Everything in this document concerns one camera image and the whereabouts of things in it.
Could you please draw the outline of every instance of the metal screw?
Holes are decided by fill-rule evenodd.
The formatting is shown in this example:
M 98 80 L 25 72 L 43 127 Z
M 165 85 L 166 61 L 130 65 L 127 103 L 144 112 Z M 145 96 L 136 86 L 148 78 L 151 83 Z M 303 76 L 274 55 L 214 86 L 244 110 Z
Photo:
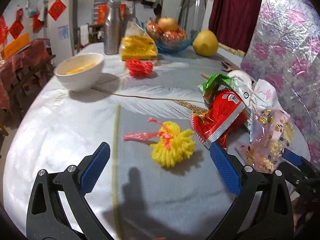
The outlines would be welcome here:
M 244 170 L 245 170 L 246 172 L 252 172 L 252 171 L 253 171 L 253 168 L 252 168 L 251 166 L 247 165 L 247 166 L 244 166 Z
M 68 167 L 68 171 L 69 172 L 73 172 L 75 170 L 76 170 L 76 166 L 74 166 L 74 165 L 71 165 L 71 166 Z
M 282 175 L 282 172 L 279 171 L 279 170 L 276 170 L 276 171 L 275 171 L 275 174 L 276 174 L 277 176 L 281 176 L 281 175 Z
M 38 174 L 39 174 L 39 176 L 44 175 L 45 174 L 45 170 L 39 170 Z

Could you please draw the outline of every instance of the barcode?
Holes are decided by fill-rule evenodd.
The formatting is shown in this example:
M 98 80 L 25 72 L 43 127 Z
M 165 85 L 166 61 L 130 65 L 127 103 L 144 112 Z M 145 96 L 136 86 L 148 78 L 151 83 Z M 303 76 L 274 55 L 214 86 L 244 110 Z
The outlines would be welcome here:
M 234 101 L 234 103 L 239 103 L 239 99 L 235 95 L 229 95 L 228 101 Z

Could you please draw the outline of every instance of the white tablecloth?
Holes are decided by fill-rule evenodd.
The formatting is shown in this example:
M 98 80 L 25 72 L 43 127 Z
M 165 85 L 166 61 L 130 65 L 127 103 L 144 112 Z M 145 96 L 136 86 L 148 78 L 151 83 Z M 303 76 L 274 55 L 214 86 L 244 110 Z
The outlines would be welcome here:
M 103 54 L 103 44 L 92 44 L 82 52 Z M 219 223 L 234 196 L 196 137 L 193 156 L 172 169 L 153 162 L 147 144 L 122 140 L 124 133 L 157 131 L 157 124 L 146 123 L 149 117 L 189 128 L 190 111 L 171 100 L 205 107 L 197 88 L 204 81 L 199 73 L 219 72 L 224 60 L 219 55 L 200 57 L 192 48 L 179 56 L 160 57 L 163 64 L 155 66 L 147 79 L 126 77 L 124 63 L 114 55 L 105 57 L 103 73 L 89 91 L 68 93 L 55 77 L 41 91 L 16 133 L 4 170 L 4 207 L 24 234 L 37 172 L 60 172 L 77 165 L 102 141 L 110 145 L 111 158 L 85 198 L 115 239 L 205 239 Z M 248 138 L 244 129 L 231 134 L 228 152 L 236 155 L 235 141 L 247 143 Z M 310 159 L 299 132 L 294 147 Z M 72 227 L 81 231 L 64 194 L 60 196 Z

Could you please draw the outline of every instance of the white bowl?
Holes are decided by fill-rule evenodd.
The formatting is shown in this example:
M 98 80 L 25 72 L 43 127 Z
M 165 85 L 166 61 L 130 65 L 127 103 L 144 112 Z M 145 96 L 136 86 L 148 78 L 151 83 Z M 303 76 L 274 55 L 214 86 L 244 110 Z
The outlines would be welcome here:
M 61 62 L 55 69 L 54 74 L 64 86 L 71 91 L 81 91 L 90 88 L 98 80 L 103 67 L 104 56 L 99 53 L 84 53 L 68 58 Z M 92 68 L 79 73 L 66 75 L 67 72 L 95 63 Z

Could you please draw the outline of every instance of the curtain fringe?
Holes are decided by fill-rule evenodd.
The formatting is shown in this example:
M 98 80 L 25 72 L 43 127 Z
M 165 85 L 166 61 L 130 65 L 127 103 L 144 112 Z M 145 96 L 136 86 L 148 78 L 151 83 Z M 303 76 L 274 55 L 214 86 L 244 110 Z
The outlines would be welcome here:
M 243 52 L 243 51 L 241 51 L 239 49 L 236 50 L 236 49 L 230 48 L 230 47 L 228 47 L 228 46 L 226 46 L 226 45 L 224 45 L 224 44 L 222 44 L 220 42 L 218 42 L 218 45 L 219 45 L 220 48 L 222 48 L 222 49 L 224 49 L 224 50 L 226 50 L 226 51 L 228 51 L 228 52 L 230 52 L 230 53 L 232 53 L 234 55 L 237 55 L 239 57 L 244 57 L 245 56 L 245 52 Z

